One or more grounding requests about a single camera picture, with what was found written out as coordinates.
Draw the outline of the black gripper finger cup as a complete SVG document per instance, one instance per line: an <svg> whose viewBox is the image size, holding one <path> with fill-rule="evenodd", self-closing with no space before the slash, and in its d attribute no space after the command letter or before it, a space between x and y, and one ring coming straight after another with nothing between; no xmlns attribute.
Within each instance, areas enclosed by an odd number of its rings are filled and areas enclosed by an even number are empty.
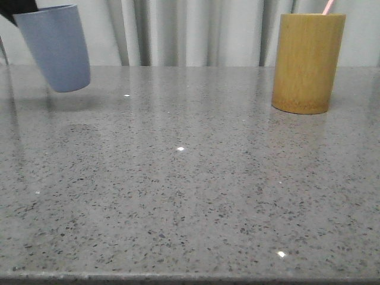
<svg viewBox="0 0 380 285"><path fill-rule="evenodd" d="M1 0L1 15L10 23L17 26L14 15L38 12L35 0Z"/></svg>

